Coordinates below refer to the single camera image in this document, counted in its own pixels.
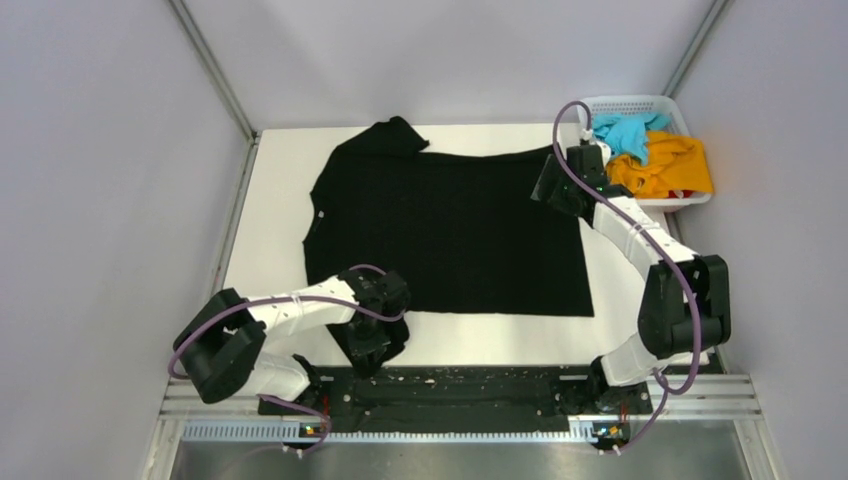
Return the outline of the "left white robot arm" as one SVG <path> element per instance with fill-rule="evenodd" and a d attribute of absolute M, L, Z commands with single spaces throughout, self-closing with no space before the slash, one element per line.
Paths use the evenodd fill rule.
<path fill-rule="evenodd" d="M 319 404 L 320 376 L 296 337 L 331 335 L 360 378 L 376 374 L 410 338 L 407 282 L 395 271 L 356 265 L 320 283 L 268 297 L 234 288 L 215 293 L 172 344 L 168 373 L 192 383 L 201 401 L 276 397 L 297 413 Z"/>

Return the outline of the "black t-shirt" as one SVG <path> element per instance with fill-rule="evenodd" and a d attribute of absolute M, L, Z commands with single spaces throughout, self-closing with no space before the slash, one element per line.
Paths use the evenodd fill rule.
<path fill-rule="evenodd" d="M 552 148 L 464 155 L 434 149 L 404 118 L 328 153 L 302 242 L 316 283 L 357 264 L 411 292 L 396 366 L 547 364 L 599 310 L 580 221 L 532 199 Z"/>

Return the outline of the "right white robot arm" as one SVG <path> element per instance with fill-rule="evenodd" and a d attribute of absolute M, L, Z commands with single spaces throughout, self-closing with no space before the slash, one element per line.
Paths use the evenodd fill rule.
<path fill-rule="evenodd" d="M 688 354 L 697 361 L 703 351 L 730 339 L 726 261 L 681 244 L 647 215 L 625 186 L 608 178 L 600 146 L 555 145 L 531 197 L 583 219 L 644 281 L 636 333 L 590 366 L 586 397 L 594 409 L 614 411 L 626 400 L 626 387 L 661 372 L 676 357 Z"/>

